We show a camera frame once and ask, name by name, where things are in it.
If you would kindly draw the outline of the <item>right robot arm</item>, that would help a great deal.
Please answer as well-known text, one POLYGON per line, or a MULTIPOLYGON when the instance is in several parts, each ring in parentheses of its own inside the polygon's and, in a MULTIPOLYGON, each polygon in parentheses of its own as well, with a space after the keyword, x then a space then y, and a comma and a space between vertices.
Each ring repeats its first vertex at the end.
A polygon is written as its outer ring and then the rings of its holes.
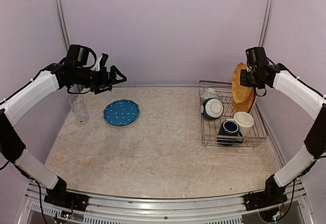
POLYGON ((270 87, 295 104, 294 111, 305 114, 311 122, 299 151, 266 182, 267 190, 261 193, 261 202, 270 206, 280 198, 281 188, 311 168, 325 155, 325 96, 304 83, 284 64, 273 63, 263 47, 245 51, 248 69, 240 73, 240 84, 264 89, 270 87))

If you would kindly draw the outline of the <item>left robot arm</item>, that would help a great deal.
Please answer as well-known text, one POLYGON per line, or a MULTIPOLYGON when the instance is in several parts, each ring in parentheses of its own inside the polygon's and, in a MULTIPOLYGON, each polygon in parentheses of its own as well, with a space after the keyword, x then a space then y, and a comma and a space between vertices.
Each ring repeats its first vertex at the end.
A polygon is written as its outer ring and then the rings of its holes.
POLYGON ((96 56, 85 46, 72 44, 59 63, 41 69, 27 84, 1 101, 1 154, 18 169, 52 190, 50 195, 60 206, 71 202, 71 194, 59 185, 64 181, 41 163, 15 131, 15 126, 33 107, 50 94, 74 85, 95 95, 111 91, 127 77, 114 65, 106 67, 108 54, 96 56))

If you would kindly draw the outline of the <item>small clear glass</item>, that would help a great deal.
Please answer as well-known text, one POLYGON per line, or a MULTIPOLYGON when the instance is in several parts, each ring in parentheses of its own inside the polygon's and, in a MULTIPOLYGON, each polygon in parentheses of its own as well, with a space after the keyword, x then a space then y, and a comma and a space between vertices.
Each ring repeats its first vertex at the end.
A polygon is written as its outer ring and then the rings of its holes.
POLYGON ((80 99, 75 100, 72 104, 72 111, 76 115, 84 115, 87 112, 86 103, 80 99))

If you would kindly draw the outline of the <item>yellow polka dot plate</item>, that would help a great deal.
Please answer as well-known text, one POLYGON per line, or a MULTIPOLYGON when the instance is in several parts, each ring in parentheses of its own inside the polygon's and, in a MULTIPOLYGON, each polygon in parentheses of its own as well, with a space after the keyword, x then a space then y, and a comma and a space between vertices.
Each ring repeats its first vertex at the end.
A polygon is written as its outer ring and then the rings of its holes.
POLYGON ((248 100, 254 94, 254 90, 251 87, 245 87, 240 84, 241 71, 247 71, 247 65, 240 62, 237 64, 232 75, 232 97, 236 103, 243 103, 248 100))

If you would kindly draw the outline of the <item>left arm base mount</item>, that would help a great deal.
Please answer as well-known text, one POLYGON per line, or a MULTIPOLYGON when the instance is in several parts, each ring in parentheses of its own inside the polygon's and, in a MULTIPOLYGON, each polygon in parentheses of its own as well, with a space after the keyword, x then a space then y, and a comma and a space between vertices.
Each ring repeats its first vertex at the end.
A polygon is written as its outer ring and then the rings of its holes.
POLYGON ((70 209, 72 211, 86 211, 89 196, 81 193, 67 191, 67 183, 60 177, 53 189, 46 189, 44 201, 55 206, 70 209))

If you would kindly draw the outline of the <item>blue polka dot plate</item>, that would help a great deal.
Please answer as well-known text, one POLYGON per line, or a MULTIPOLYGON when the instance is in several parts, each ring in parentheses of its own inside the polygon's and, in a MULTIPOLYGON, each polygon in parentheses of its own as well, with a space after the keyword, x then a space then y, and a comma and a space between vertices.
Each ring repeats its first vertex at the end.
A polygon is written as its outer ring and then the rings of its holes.
POLYGON ((124 127, 135 122, 140 115, 137 103, 128 99, 116 100, 103 111, 104 121, 111 126, 124 127))

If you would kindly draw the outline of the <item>large clear glass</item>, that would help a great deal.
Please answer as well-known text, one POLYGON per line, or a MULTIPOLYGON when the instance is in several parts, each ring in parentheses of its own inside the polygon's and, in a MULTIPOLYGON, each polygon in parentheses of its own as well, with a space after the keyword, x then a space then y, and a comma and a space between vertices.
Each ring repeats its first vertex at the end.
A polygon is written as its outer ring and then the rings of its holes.
POLYGON ((69 104, 71 111, 76 117, 76 121, 79 123, 86 123, 89 120, 86 101, 83 95, 72 95, 69 98, 69 104))

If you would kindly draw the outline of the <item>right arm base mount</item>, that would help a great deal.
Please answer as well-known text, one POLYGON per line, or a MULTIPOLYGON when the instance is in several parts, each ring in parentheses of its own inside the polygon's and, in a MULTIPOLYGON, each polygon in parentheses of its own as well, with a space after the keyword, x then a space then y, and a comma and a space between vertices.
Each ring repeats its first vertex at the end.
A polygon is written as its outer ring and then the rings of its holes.
POLYGON ((247 211, 261 209, 288 200, 285 190, 286 186, 279 187, 271 175, 265 182, 265 188, 259 192, 249 192, 243 196, 244 204, 247 211))

